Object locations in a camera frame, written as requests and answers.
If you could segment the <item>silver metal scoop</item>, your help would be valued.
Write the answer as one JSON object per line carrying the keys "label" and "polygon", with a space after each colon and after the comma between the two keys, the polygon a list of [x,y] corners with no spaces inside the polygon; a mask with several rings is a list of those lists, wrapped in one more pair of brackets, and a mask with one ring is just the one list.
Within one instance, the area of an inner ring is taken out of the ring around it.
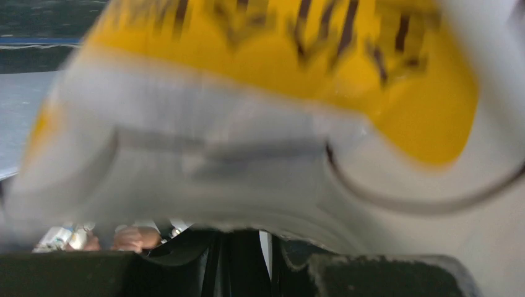
{"label": "silver metal scoop", "polygon": [[315,296],[307,262],[314,250],[255,230],[190,228],[146,252],[160,264],[160,296]]}

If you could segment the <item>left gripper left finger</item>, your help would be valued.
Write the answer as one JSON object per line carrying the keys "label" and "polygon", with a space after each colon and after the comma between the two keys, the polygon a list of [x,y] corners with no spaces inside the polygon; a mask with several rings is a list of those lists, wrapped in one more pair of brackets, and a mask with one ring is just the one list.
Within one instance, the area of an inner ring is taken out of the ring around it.
{"label": "left gripper left finger", "polygon": [[121,296],[133,252],[1,255],[1,296]]}

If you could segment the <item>colourful pet food bag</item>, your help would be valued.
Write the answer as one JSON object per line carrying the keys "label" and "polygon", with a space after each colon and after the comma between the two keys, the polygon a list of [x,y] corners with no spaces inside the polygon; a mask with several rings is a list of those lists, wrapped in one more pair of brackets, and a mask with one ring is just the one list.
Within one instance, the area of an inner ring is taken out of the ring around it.
{"label": "colourful pet food bag", "polygon": [[524,295],[523,1],[110,1],[2,207],[444,254]]}

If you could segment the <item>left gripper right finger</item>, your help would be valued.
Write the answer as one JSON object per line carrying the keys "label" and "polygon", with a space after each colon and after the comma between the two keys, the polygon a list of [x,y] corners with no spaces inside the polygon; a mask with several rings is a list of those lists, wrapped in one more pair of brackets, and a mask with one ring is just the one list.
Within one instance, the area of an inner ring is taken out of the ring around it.
{"label": "left gripper right finger", "polygon": [[308,263],[317,296],[477,296],[471,273],[440,255],[314,255]]}

